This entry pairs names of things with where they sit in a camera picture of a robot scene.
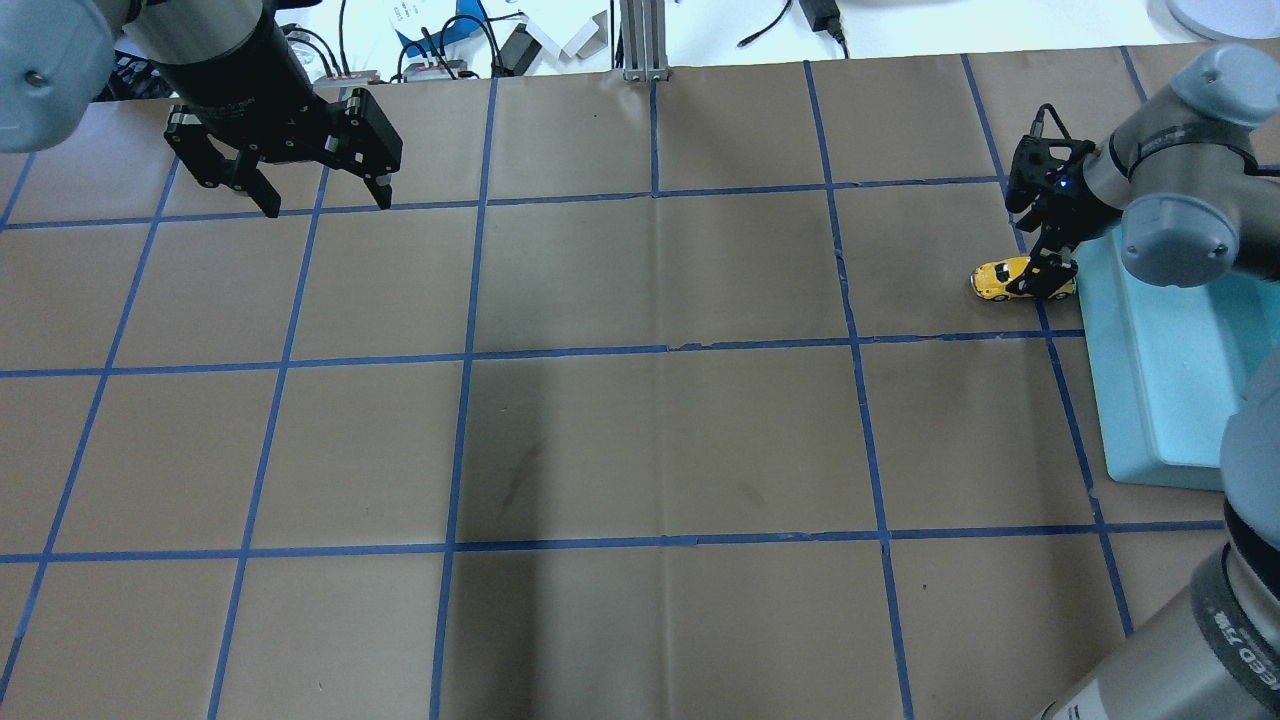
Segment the blue bin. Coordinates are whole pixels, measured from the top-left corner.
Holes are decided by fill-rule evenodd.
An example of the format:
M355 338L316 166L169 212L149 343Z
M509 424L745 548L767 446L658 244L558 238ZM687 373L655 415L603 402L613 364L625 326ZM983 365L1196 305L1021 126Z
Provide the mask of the blue bin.
M1079 295L1107 471L1121 483L1222 489L1226 419L1280 346L1280 284L1228 275L1153 287L1116 229L1079 247Z

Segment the yellow toy car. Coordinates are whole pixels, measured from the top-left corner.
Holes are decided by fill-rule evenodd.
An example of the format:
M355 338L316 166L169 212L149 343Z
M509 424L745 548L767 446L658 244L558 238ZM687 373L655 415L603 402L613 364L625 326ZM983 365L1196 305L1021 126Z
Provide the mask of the yellow toy car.
M1025 295L1009 290L1009 281L1021 275L1027 269L1028 263L1030 263L1030 258L1020 255L1018 258L1010 258L1009 260L996 260L995 263L979 265L978 269L969 275L969 286L973 287L973 291L978 295L978 297L992 302L1004 302L1010 297L1034 299L1033 295ZM1057 292L1050 296L1050 300L1062 300L1070 295L1075 295L1074 278L1066 281L1062 287L1057 288Z

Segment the metal bracket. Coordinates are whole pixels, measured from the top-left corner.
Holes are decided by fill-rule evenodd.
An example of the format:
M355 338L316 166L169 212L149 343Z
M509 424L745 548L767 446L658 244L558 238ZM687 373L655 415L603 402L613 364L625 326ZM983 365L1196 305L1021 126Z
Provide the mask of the metal bracket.
M622 78L668 79L664 0L622 0Z

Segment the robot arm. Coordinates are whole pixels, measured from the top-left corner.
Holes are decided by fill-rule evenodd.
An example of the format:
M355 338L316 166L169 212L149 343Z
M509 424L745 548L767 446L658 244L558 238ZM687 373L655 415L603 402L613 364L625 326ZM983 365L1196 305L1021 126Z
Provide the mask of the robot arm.
M1041 231L1012 295L1055 295L1076 273L1071 251L1117 220L1125 268L1143 282L1193 287L1233 270L1280 279L1280 186L1257 177L1249 142L1280 110L1280 64L1268 55L1210 49L1102 147L1061 123L1062 140L1044 138L1046 109L1018 146L1005 196L1010 213L1029 210L1020 229Z
M271 0L5 0L0 151L65 140L106 82L123 31L182 96L164 136L205 187L243 192L274 218L280 196L259 163L315 160L360 176L389 208L399 135L364 88L339 102L319 97L274 18Z

